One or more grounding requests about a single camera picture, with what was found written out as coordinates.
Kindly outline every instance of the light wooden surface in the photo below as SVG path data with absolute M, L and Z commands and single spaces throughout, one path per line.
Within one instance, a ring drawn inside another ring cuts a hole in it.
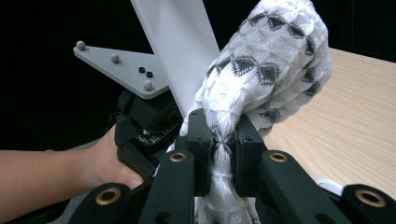
M 396 63 L 331 49 L 322 91 L 264 137 L 316 180 L 365 184 L 396 200 Z

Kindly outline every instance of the knit fabric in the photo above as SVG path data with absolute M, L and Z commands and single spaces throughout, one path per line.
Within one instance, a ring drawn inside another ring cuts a hole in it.
M 235 125 L 246 113 L 267 135 L 307 104 L 331 74 L 328 31 L 311 1 L 261 0 L 253 8 L 209 66 L 191 109 L 204 109 L 216 143 L 210 191 L 195 198 L 196 223 L 260 223 L 254 199 L 238 197 L 233 188 Z M 188 117 L 180 135 L 187 131 Z

